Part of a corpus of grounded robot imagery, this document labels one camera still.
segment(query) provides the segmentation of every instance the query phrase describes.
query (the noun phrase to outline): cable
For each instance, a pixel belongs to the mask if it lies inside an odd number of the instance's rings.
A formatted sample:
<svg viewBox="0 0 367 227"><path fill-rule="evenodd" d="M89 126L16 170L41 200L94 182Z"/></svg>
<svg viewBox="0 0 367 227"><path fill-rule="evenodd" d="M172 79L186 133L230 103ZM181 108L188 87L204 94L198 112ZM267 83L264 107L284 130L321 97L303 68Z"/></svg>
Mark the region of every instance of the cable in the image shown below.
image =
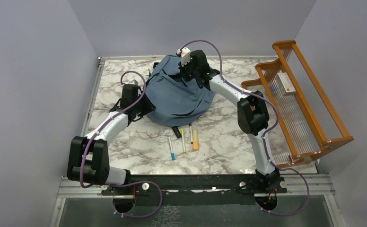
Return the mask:
<svg viewBox="0 0 367 227"><path fill-rule="evenodd" d="M118 212L117 209L115 208L115 203L113 202L114 214L119 214L119 215L121 215L121 217L126 216L126 217L130 217L130 218L147 218L147 217L150 217L153 214L157 213L157 211L160 210L161 204L163 203L163 193L161 191L160 186L158 184L152 182L152 181L138 181L138 182L133 182L133 183L124 184L124 185L111 184L110 186L115 187L115 188L123 188L123 187L129 187L129 186L132 186L132 185L137 185L137 184L140 184L140 183L149 183L149 184L154 185L158 189L158 192L160 192L160 203L158 203L157 208L153 212L151 212L149 214L146 214L146 215L131 215L131 214Z"/></svg>
<svg viewBox="0 0 367 227"><path fill-rule="evenodd" d="M276 121L275 121L275 123L271 126L271 127L269 127L266 131L264 131L264 133L263 133L263 135L262 135L262 138L263 138L263 144L264 144L264 150L265 150L265 152L266 152L266 156L267 156L267 159L269 160L269 162L275 167L275 168L277 168L277 169L279 169L280 171L287 171L287 170L292 170L292 171L294 171L296 174L298 174L301 178L302 178L302 180L305 182L305 185L306 185L306 190L307 190L307 200L306 200L306 202L305 202L305 204L303 205L303 207L301 207L299 210L297 210L297 211L294 211L294 212L291 212L291 213L288 213L288 214L280 214L280 213L276 213L276 212L271 212L270 210L265 210L265 209L263 209L258 203L256 203L259 207L260 207L260 210L262 210L262 211L264 211L264 212L266 212L266 213L269 213L269 214L272 214L272 215L276 215L276 216L291 216L291 215L295 215L295 214L298 214L298 213L300 213L300 212L302 212L305 208L306 208L306 206L309 204L309 200L310 200L310 190L309 190L309 184L307 183L307 181L306 181L306 179L305 179L305 177L300 173L300 172L298 172L296 169L293 169L293 168L280 168L280 167L278 167L272 160L271 160L271 157L270 157L270 155L269 155L269 153L268 153L268 151L267 151L267 142L266 142L266 139L265 139L265 135L269 132L269 131L271 131L273 128L275 128L277 125L278 125L278 119L279 119L279 114L278 114L278 109L277 109L277 107L273 104L273 103L271 103L269 100L267 100L266 98L264 98L264 97L261 97L261 96L259 96L259 95L256 95L255 93L251 93L251 92L247 92L247 91L242 91L241 89L239 89L239 88L237 88L234 84L232 84L232 83L230 83L229 81L227 81L227 80L225 80L225 78L224 78L224 76L222 75L222 58L221 58L221 54L220 54L220 51L217 49L217 47L214 45L214 44L212 44L211 42L209 42L209 41L207 41L207 40L202 40L202 39L199 39L199 40L193 40L193 41L191 41L191 42L189 42L189 43L187 43L187 44L185 44L185 45L183 45L182 47L181 47L181 49L180 50L182 50L183 48L185 48L187 45L189 45L189 44L192 44L192 43L196 43L196 42L204 42L204 43L208 43L208 44L210 44L212 47L214 47L214 49L217 51L217 54L218 54L218 58L219 58L219 61L220 61L220 77L221 77L221 79L225 82L225 83L227 83L230 87L232 87L233 89L235 89L236 91L238 91L238 92L242 92L242 93L244 93L244 94L247 94L247 95L250 95L250 96L254 96L254 97L256 97L256 98L258 98L258 99L261 99L261 100L263 100L264 102L267 102L272 108L273 108L273 110L274 110L274 113L275 113L275 115L276 115Z"/></svg>
<svg viewBox="0 0 367 227"><path fill-rule="evenodd" d="M108 125L115 117L123 114L125 111L131 109L134 105L136 105L142 98L143 96L145 95L145 91L146 91L146 80L145 78L138 72L136 71L126 71L122 74L121 76L121 85L124 85L124 83L122 82L122 79L123 77L128 74L128 73L135 73L137 74L138 76L140 76L140 78L143 80L143 92L142 94L139 96L139 98L134 102L132 103L130 106L126 107L125 109L121 110L120 112L114 114L114 116L112 116L111 118L108 118L107 121L105 121L101 126L100 128L98 129L97 132L101 132L101 130L104 129L104 127L106 125ZM97 136L97 133L94 133L93 136L89 139L89 141L87 142L86 144L86 147L85 147L85 151L83 152L83 156L82 156L82 162L80 164L80 173L79 173L79 182L80 182L80 186L82 188L88 188L88 187L91 187L93 184L88 184L88 185L84 185L83 184L83 168L85 167L85 161L86 161L86 156L87 156L87 153L89 152L89 147L90 147L90 144L92 144L93 140L95 139L95 137Z"/></svg>

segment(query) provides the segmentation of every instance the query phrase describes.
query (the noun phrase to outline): white marble surface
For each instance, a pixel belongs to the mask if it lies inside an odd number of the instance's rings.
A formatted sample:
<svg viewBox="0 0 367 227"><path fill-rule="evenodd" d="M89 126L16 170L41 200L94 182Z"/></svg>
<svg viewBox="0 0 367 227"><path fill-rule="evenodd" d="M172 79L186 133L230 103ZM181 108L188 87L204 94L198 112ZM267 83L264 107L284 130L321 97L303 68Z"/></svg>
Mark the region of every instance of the white marble surface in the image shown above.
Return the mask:
<svg viewBox="0 0 367 227"><path fill-rule="evenodd" d="M89 130L96 128L109 110L121 97L120 77L127 70L148 75L153 63L160 58L146 60L107 60L101 77L99 90ZM223 75L239 84L256 79L254 66L272 59L224 59ZM218 69L217 59L209 59L211 67ZM140 81L135 74L124 77L124 82ZM270 109L270 122L275 120ZM133 174L253 174L255 159L248 137L237 124L236 107L216 94L210 109L193 123L199 129L199 150L193 151L189 134L186 137L187 153L182 152L181 139L177 139L171 128L152 122L144 117L122 131L109 146L110 165L129 169ZM176 160L171 160L167 135L172 135ZM274 155L289 150L279 127L269 133ZM297 166L302 173L317 173L314 163Z"/></svg>

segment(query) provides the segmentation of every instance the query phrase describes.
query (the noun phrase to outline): blue bag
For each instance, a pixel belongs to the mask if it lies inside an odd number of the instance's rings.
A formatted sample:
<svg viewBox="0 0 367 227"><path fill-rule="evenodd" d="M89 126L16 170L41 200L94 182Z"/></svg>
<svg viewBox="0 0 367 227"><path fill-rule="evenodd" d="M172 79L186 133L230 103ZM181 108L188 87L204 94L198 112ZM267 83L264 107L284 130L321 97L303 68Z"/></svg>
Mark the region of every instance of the blue bag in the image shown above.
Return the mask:
<svg viewBox="0 0 367 227"><path fill-rule="evenodd" d="M153 69L146 87L146 96L156 109L147 114L159 124L170 127L188 125L211 105L215 92L200 88L196 80L184 82L179 76L181 58L167 55Z"/></svg>

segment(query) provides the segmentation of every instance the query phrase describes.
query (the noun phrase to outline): gray wall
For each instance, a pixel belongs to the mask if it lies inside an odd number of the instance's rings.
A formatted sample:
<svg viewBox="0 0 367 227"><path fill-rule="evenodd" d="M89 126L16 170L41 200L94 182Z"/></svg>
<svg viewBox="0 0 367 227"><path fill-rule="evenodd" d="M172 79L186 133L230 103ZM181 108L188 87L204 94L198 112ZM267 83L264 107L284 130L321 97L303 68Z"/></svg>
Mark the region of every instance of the gray wall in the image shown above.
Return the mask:
<svg viewBox="0 0 367 227"><path fill-rule="evenodd" d="M355 138L321 166L346 225L367 226L367 1L317 0L296 40Z"/></svg>
<svg viewBox="0 0 367 227"><path fill-rule="evenodd" d="M66 0L0 1L0 226L47 226L97 56Z"/></svg>
<svg viewBox="0 0 367 227"><path fill-rule="evenodd" d="M194 39L224 55L275 55L315 0L69 0L100 56L165 55ZM206 44L207 54L216 55Z"/></svg>

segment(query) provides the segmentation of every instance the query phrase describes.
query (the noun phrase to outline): purple cable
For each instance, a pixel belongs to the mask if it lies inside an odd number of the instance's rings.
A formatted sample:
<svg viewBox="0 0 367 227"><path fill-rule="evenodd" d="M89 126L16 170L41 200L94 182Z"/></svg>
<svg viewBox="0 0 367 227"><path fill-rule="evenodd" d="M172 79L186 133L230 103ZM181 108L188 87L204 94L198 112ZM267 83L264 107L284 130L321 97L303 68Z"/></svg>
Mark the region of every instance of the purple cable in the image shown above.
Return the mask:
<svg viewBox="0 0 367 227"><path fill-rule="evenodd" d="M136 71L126 71L122 74L121 76L121 85L123 85L124 83L122 82L122 78L128 74L128 73L135 73L137 74L138 76L140 76L140 78L142 78L143 80L143 91L142 91L142 94L139 96L139 98L134 102L132 103L130 106L126 107L125 109L121 110L120 112L116 113L114 116L112 116L112 118L108 118L107 121L105 121L101 126L100 128L98 129L98 132L101 132L101 130L104 129L104 127L106 125L108 125L108 123L110 123L113 118L123 114L125 111L131 109L134 105L136 105L144 96L145 94L145 91L146 91L146 80L145 78L138 72ZM89 147L90 147L90 144L92 144L93 140L95 139L95 137L97 136L96 133L93 134L93 136L89 139L89 141L87 142L87 145L85 147L85 151L83 152L83 156L82 156L82 163L80 164L80 173L79 173L79 181L80 181L80 186L82 188L88 188L90 186L92 186L92 184L89 184L89 185L84 185L83 184L83 168L85 167L85 161L86 161L86 156L87 156L87 153L89 152Z"/></svg>
<svg viewBox="0 0 367 227"><path fill-rule="evenodd" d="M122 188L122 187L129 187L129 186L133 186L133 185L140 184L140 183L149 183L149 184L152 184L152 185L154 185L155 187L157 187L158 191L160 192L160 203L158 204L157 208L156 208L153 212L151 212L151 213L149 213L149 214L146 214L146 215L138 215L138 216L136 216L136 215L131 215L131 214L126 214L126 213L120 213L120 212L118 212L118 211L116 210L116 208L115 208L115 203L113 202L113 209L114 209L115 213L117 213L117 214L119 214L119 215L122 215L122 217L123 217L123 216L126 216L126 217L130 217L130 218L147 218L147 217L152 216L153 214L155 214L157 211L159 211L159 210L160 210L160 208L161 208L161 204L163 203L163 193L162 193L162 191L161 191L160 186L158 186L158 185L157 185L156 183L154 183L154 182L151 182L151 181L138 181L138 182L129 183L129 184L125 184L125 185L114 185L114 184L112 184L112 185L110 185L110 186L112 186L112 187L116 187L116 188Z"/></svg>
<svg viewBox="0 0 367 227"><path fill-rule="evenodd" d="M266 212L266 213L272 214L272 215L276 215L276 216L291 216L291 215L295 215L295 214L298 214L298 213L302 212L302 211L306 208L306 206L309 204L309 200L310 200L309 184L307 183L307 181L306 181L305 177L304 177L300 172L298 172L296 169L293 169L293 168L280 168L280 167L278 167L278 166L277 166L273 161L271 161L271 157L270 157L270 155L269 155L269 153L268 153L268 151L267 151L267 142L266 142L266 140L265 140L264 136L265 136L269 131L271 131L273 128L275 128L275 126L277 126L277 125L278 125L278 119L279 119L279 117L280 117L280 116L279 116L279 114L278 114L278 109L277 109L277 107L276 107L273 103L271 103L269 100L267 100L266 98L261 97L261 96L259 96L259 95L254 94L254 93L251 93L251 92L243 91L243 90L241 90L241 89L237 88L234 84L232 84L232 83L230 83L229 81L225 80L225 78L224 78L224 77L223 77L223 75L222 75L222 58L221 58L220 51L218 51L217 47L216 47L214 44L210 43L209 41L207 41L207 40L202 40L202 39L199 39L199 40L193 40L193 41L191 41L191 42L189 42L189 43L187 43L187 44L183 45L183 46L181 47L181 49L180 49L180 50L182 50L183 48L185 48L187 45L192 44L192 43L195 43L195 42L205 42L205 43L208 43L208 44L210 44L212 47L214 47L214 49L217 51L218 58L219 58L219 60L220 60L220 77L221 77L221 79L222 79L225 83L227 83L230 87L232 87L233 89L235 89L235 90L236 90L236 91L238 91L238 92L242 92L242 93L244 93L244 94L247 94L247 95L250 95L250 96L254 96L254 97L258 98L258 99L263 100L264 102L267 102L269 105L271 105L271 107L273 108L274 113L275 113L275 115L276 115L276 121L275 121L275 123L274 123L271 127L269 127L266 131L264 131L264 133L263 133L263 135L262 135L262 137L263 137L263 144L264 144L264 150L266 151L267 159L269 160L269 162L270 162L270 163L271 163L275 168L279 169L280 171L286 171L286 170L292 170L292 171L294 171L294 172L295 172L296 174L298 174L298 175L302 178L302 180L305 182L306 190L307 190L307 200L306 200L305 204L303 205L303 207L302 207L302 208L300 208L299 210L294 211L294 212L291 212L291 213L288 213L288 214L280 214L280 213L271 212L271 211L269 211L269 210L265 210L265 209L263 209L263 208L262 208L258 203L256 203L256 204L257 204L257 206L259 206L259 207L260 207L260 210L262 210L262 211L264 211L264 212Z"/></svg>

